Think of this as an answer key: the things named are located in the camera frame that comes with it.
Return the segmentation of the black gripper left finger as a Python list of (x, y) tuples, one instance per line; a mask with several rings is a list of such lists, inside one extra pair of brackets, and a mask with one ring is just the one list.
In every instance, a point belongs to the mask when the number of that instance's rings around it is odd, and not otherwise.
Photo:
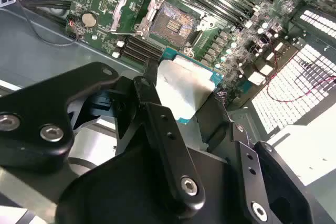
[(107, 90), (118, 113), (125, 152), (145, 145), (156, 174), (166, 185), (163, 197), (172, 211), (198, 211), (205, 190), (169, 108), (147, 78), (129, 80), (93, 62), (1, 98), (1, 164), (25, 170), (60, 169), (74, 143), (68, 107)]

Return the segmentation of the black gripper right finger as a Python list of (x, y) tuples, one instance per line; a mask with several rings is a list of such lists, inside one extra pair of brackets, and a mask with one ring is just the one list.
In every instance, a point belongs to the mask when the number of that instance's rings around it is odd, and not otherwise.
[(325, 223), (325, 210), (264, 141), (252, 144), (211, 93), (196, 112), (207, 151), (226, 162), (228, 223)]

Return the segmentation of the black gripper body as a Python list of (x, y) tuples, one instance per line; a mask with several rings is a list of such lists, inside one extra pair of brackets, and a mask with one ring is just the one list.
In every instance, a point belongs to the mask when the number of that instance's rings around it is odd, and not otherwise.
[(206, 201), (191, 218), (167, 207), (166, 185), (145, 145), (137, 146), (75, 179), (59, 199), (56, 223), (246, 223), (228, 164), (190, 150)]

